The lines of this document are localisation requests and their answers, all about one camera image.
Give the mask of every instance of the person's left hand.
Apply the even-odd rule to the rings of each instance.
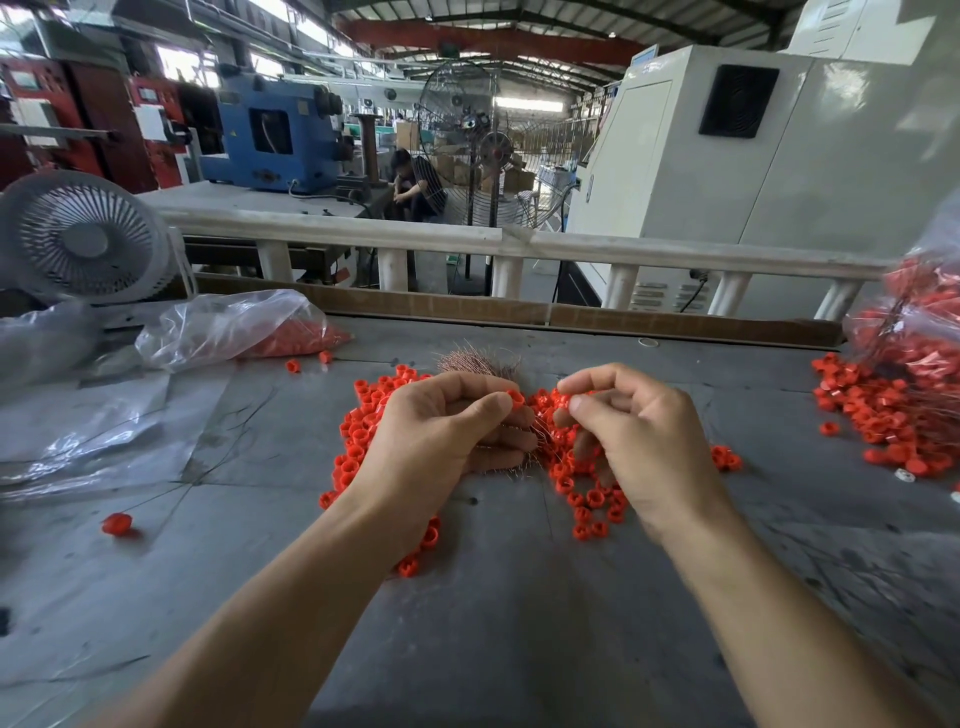
[[[533,410],[513,411],[508,390],[519,387],[467,372],[400,387],[345,496],[387,509],[418,540],[464,473],[515,468],[537,447]]]

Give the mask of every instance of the railing post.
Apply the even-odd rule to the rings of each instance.
[[[492,298],[518,301],[522,281],[523,258],[506,255],[495,255],[493,257]]]
[[[610,267],[610,279],[607,281],[607,293],[604,294],[603,307],[626,311],[630,308],[630,299],[634,295],[636,275],[640,266],[627,263],[614,263]]]
[[[835,280],[813,318],[818,321],[841,321],[862,287],[862,280]]]
[[[716,295],[710,304],[709,316],[732,316],[743,301],[743,294],[747,292],[747,286],[753,273],[732,273],[725,271],[720,278],[720,284],[717,286]]]
[[[380,272],[381,291],[408,290],[407,252],[392,248],[378,248],[376,251],[377,270]]]
[[[294,282],[294,269],[290,265],[290,250],[286,243],[281,240],[257,240],[256,254],[260,258],[264,280]]]

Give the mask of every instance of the corrugated metal roof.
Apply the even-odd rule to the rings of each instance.
[[[409,20],[460,27],[513,27],[551,36],[618,37],[671,50],[692,42],[735,48],[779,50],[797,25],[804,0],[329,0],[347,19]],[[417,48],[378,48],[386,57],[432,61],[435,53]],[[512,61],[531,77],[569,83],[577,91],[608,84],[622,68],[568,65],[542,59]]]

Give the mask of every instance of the blue machine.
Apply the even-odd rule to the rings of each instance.
[[[298,194],[337,183],[338,162],[353,157],[331,124],[331,115],[343,113],[339,96],[235,66],[220,71],[217,99],[227,152],[201,157],[207,180],[277,192],[293,184]]]

